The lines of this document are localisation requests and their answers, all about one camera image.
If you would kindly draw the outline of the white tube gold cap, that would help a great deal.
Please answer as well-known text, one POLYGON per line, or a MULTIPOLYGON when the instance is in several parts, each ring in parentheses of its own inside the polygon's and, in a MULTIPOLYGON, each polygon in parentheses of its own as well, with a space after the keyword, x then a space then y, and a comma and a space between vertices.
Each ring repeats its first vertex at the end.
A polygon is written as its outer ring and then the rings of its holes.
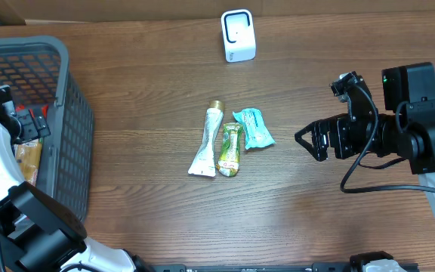
POLYGON ((216 175, 214 165, 214 142, 224 118, 224 103, 211 100, 205 113, 202 143, 188 169, 189 175, 213 178, 216 175))

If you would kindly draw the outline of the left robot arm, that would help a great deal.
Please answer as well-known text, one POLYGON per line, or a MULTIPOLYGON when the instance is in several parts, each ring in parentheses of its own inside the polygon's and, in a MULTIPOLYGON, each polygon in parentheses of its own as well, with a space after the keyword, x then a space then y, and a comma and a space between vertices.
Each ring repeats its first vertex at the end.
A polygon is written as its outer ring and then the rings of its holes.
POLYGON ((0 87, 0 270, 136 271, 136 257, 89 238, 67 207, 25 181, 12 147, 49 134, 42 114, 16 110, 0 87))

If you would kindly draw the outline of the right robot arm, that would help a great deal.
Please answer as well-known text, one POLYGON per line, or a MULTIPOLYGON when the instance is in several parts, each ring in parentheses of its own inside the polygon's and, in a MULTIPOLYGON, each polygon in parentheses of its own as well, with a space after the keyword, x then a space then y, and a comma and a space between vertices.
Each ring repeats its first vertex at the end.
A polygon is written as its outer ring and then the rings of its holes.
POLYGON ((356 72, 340 75, 330 84, 335 97, 347 104, 341 115, 311 122, 295 133, 295 140, 317 161, 333 148, 338 159, 356 159, 341 180, 343 193, 414 190, 426 194, 435 219, 435 70, 430 62, 382 70, 385 114, 380 114, 364 78, 356 72), (347 188, 349 177, 364 156, 396 154, 388 168, 409 162, 417 185, 397 184, 347 188))

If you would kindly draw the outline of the green snack packet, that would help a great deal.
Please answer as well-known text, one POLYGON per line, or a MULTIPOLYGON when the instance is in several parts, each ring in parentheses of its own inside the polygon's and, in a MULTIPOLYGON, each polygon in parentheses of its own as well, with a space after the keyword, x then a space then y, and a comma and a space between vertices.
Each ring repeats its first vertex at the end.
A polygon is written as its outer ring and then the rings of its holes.
POLYGON ((217 170, 224 176, 234 177, 239 171, 240 141, 244 131, 238 122, 224 124, 223 142, 216 165, 217 170))

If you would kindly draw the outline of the orange pasta package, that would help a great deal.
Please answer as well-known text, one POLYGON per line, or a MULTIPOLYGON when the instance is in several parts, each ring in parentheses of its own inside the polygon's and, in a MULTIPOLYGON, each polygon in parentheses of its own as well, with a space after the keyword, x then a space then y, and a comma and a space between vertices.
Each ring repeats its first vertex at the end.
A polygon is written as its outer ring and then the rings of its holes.
POLYGON ((42 138, 32 140, 25 144, 15 144, 15 156, 25 181, 36 186, 39 173, 39 165, 44 140, 42 138))

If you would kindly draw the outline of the teal wet wipes packet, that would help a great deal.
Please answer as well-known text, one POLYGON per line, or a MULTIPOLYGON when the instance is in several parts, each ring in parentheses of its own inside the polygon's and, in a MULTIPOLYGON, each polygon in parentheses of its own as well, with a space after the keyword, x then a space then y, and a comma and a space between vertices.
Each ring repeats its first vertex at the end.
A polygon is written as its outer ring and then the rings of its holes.
POLYGON ((265 148, 276 143, 259 109, 246 108, 238 113, 233 112, 233 117, 245 129, 245 149, 265 148))

